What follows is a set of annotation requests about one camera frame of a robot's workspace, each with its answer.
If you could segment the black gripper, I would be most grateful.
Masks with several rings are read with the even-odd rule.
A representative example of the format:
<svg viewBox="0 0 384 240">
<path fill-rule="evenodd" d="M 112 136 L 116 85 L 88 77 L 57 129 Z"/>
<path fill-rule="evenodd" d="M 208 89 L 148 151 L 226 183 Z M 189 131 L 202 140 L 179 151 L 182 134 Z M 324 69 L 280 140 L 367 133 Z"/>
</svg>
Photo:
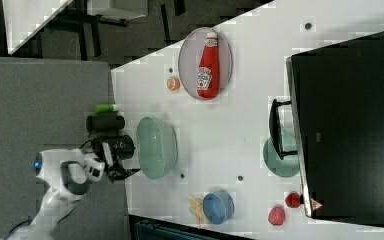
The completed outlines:
<svg viewBox="0 0 384 240">
<path fill-rule="evenodd" d="M 96 137 L 91 147 L 105 162 L 104 170 L 111 182 L 123 181 L 140 171 L 140 168 L 126 169 L 123 165 L 123 161 L 131 159 L 135 153 L 134 142 L 128 135 Z"/>
</svg>

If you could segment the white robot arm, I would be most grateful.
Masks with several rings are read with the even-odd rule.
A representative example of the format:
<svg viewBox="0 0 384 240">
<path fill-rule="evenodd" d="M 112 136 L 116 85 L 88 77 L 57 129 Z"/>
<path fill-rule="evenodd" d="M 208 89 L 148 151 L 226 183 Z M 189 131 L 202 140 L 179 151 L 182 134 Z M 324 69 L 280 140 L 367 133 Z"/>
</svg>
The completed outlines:
<svg viewBox="0 0 384 240">
<path fill-rule="evenodd" d="M 107 177 L 123 181 L 139 170 L 126 169 L 135 145 L 128 135 L 96 137 L 76 149 L 39 152 L 34 161 L 36 177 L 48 185 L 40 209 L 31 220 L 15 225 L 2 240 L 53 240 L 57 224 L 70 215 L 90 190 Z"/>
</svg>

